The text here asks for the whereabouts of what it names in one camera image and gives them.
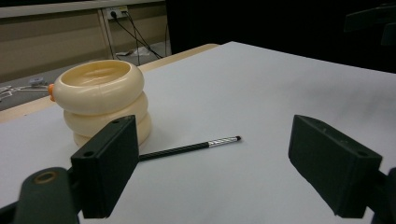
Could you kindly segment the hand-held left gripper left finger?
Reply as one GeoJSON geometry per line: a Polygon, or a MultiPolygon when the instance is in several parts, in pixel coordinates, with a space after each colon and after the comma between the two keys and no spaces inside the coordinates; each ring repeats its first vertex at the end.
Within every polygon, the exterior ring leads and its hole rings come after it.
{"type": "Polygon", "coordinates": [[[138,156],[132,115],[110,121],[71,157],[85,218],[111,215],[138,164],[138,156]]]}

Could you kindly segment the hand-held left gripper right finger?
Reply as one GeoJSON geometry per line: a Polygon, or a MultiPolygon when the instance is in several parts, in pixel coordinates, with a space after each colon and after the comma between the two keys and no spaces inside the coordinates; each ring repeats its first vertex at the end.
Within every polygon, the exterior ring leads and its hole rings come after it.
{"type": "Polygon", "coordinates": [[[293,117],[289,159],[335,215],[363,217],[382,157],[329,124],[293,117]]]}

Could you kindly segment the cream ribbed pen holder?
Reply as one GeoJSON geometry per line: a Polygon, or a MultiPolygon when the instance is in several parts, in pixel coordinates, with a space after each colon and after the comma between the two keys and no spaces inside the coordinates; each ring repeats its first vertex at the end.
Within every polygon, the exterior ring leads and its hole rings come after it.
{"type": "Polygon", "coordinates": [[[64,110],[64,122],[78,146],[85,145],[110,121],[135,116],[137,139],[151,131],[149,100],[142,71],[125,61],[84,63],[63,72],[49,85],[51,101],[64,110]]]}

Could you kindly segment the black pen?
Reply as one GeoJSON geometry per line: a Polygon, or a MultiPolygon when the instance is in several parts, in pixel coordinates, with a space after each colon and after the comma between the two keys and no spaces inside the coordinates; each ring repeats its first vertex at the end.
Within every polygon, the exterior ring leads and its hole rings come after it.
{"type": "Polygon", "coordinates": [[[234,142],[239,142],[239,141],[241,141],[241,139],[242,139],[242,137],[237,135],[237,136],[233,136],[233,137],[225,137],[225,138],[220,138],[220,139],[216,139],[216,140],[210,140],[210,141],[197,143],[197,144],[193,144],[193,145],[188,145],[188,146],[184,146],[184,147],[175,147],[175,148],[170,148],[170,149],[166,149],[166,150],[162,150],[162,151],[151,152],[151,153],[140,155],[139,161],[149,161],[149,160],[174,156],[174,155],[181,154],[181,153],[192,152],[195,150],[201,150],[201,149],[206,149],[206,148],[210,148],[210,147],[227,145],[227,144],[231,144],[234,142]]]}

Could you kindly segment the white table mat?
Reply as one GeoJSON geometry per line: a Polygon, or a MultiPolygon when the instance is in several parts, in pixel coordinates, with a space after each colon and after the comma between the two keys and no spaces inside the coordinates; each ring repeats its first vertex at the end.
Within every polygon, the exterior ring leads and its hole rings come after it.
{"type": "Polygon", "coordinates": [[[396,167],[396,75],[236,42],[147,71],[144,152],[230,145],[140,163],[106,219],[81,224],[370,224],[337,217],[291,165],[295,115],[322,120],[396,167]]]}

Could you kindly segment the white plastic bag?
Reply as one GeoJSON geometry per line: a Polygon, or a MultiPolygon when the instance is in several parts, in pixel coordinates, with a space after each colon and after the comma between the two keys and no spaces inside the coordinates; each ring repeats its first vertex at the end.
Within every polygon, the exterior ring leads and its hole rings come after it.
{"type": "Polygon", "coordinates": [[[137,49],[130,49],[127,51],[122,51],[122,52],[117,52],[117,56],[135,56],[135,57],[140,57],[140,56],[150,56],[153,55],[153,52],[151,49],[148,49],[146,47],[140,47],[137,49]]]}

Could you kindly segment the white wall socket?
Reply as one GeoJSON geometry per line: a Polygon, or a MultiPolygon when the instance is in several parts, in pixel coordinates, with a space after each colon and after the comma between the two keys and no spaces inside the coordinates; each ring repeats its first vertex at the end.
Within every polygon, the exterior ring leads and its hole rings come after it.
{"type": "Polygon", "coordinates": [[[106,16],[109,20],[125,18],[127,16],[127,12],[127,6],[106,8],[106,16]]]}

